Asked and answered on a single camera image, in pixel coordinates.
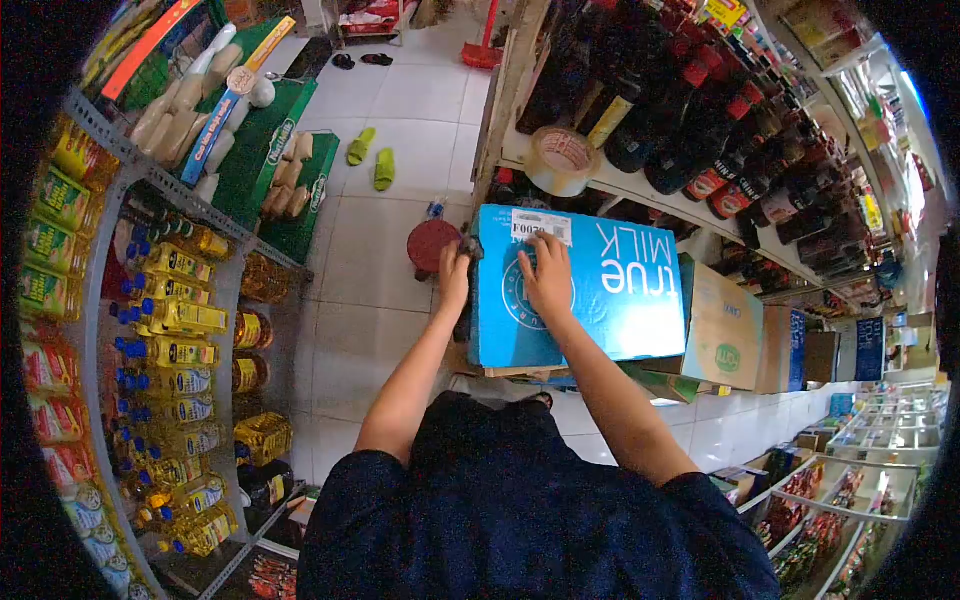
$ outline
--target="broom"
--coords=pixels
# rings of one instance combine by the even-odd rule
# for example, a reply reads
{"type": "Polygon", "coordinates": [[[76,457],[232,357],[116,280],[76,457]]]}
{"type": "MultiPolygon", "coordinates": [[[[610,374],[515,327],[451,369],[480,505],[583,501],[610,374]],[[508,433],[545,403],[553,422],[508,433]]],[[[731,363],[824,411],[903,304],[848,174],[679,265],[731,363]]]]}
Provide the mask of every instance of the broom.
{"type": "Polygon", "coordinates": [[[487,15],[487,29],[483,32],[483,45],[464,44],[460,56],[466,66],[476,69],[493,69],[503,60],[503,50],[490,48],[490,36],[493,32],[493,22],[496,19],[497,0],[490,2],[490,14],[487,15]]]}

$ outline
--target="person's left arm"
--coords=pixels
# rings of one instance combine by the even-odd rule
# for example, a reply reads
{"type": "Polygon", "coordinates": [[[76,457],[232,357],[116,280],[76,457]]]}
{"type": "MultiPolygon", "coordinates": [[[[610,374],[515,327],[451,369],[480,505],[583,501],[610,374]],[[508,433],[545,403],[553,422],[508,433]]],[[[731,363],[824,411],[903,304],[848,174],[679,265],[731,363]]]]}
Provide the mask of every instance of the person's left arm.
{"type": "Polygon", "coordinates": [[[430,391],[444,360],[453,327],[467,303],[469,256],[450,242],[440,257],[440,309],[397,365],[360,427],[354,451],[381,450],[410,463],[410,449],[423,421],[430,391]]]}

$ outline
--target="th true milk box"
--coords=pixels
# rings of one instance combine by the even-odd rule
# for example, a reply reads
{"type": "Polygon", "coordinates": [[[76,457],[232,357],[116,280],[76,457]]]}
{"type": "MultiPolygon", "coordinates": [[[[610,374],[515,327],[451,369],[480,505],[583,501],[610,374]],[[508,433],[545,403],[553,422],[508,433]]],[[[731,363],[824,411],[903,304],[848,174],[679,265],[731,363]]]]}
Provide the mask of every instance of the th true milk box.
{"type": "Polygon", "coordinates": [[[584,215],[484,204],[473,235],[484,250],[474,265],[468,358],[487,368],[565,364],[527,298],[517,253],[538,230],[567,246],[571,309],[613,360],[675,356],[685,349],[684,294],[673,233],[584,215]]]}

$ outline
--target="red bottle label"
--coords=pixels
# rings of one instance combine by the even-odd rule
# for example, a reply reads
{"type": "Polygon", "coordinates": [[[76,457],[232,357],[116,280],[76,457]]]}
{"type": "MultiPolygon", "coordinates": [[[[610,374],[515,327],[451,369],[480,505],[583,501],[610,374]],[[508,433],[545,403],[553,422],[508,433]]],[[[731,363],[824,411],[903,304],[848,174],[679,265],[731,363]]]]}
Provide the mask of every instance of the red bottle label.
{"type": "Polygon", "coordinates": [[[727,165],[720,160],[715,160],[711,168],[700,174],[686,187],[686,191],[698,200],[704,200],[734,177],[735,173],[727,168],[727,165]]]}

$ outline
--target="packing tape roll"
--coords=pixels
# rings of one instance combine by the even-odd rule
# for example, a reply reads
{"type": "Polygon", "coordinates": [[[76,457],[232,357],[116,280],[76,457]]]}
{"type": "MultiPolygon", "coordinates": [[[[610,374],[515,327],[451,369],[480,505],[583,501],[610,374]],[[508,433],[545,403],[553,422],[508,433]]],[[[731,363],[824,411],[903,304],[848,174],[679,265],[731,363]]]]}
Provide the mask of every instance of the packing tape roll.
{"type": "Polygon", "coordinates": [[[570,198],[587,188],[600,170],[600,153],[585,137],[563,127],[543,127],[530,140],[523,172],[551,196],[570,198]]]}

